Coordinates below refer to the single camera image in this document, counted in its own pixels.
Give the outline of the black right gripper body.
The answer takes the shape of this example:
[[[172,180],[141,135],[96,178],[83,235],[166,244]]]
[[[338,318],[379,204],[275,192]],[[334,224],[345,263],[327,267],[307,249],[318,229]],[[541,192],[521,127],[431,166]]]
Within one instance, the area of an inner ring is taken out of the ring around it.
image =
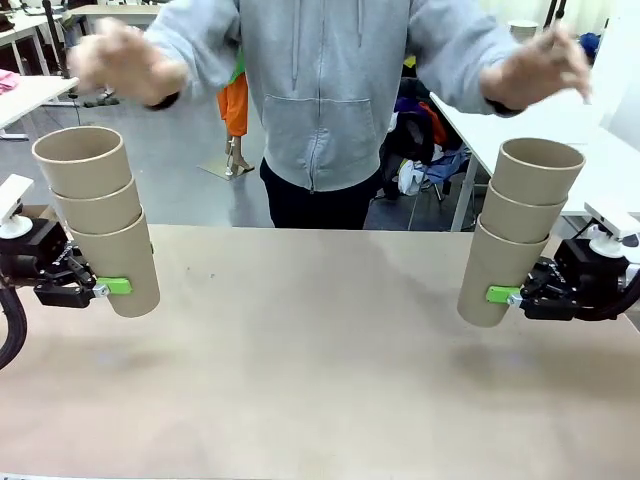
[[[622,298],[625,258],[596,253],[586,239],[563,240],[542,264],[549,272],[544,320],[614,320],[613,305]]]

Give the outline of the person's right hand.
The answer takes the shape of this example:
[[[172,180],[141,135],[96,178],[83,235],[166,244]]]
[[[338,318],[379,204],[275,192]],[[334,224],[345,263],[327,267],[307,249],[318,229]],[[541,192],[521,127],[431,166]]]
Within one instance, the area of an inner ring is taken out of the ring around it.
[[[164,55],[141,30],[110,17],[70,50],[67,66],[81,90],[109,87],[149,107],[183,90],[187,81],[184,62]]]

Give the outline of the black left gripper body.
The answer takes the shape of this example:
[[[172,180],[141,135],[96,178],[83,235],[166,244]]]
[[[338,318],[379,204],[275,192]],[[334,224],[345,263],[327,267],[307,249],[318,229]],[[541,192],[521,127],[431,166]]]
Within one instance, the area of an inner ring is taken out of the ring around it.
[[[58,221],[34,219],[25,235],[1,240],[1,279],[31,287],[44,306],[71,306],[72,289],[83,284],[67,268],[71,247]]]

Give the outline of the person's left hand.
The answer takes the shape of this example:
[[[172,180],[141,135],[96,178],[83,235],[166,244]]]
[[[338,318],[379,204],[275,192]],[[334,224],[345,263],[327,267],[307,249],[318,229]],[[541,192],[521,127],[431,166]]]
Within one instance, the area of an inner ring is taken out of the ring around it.
[[[506,60],[482,70],[482,95],[521,111],[560,91],[574,90],[591,102],[591,69],[581,45],[556,22]]]

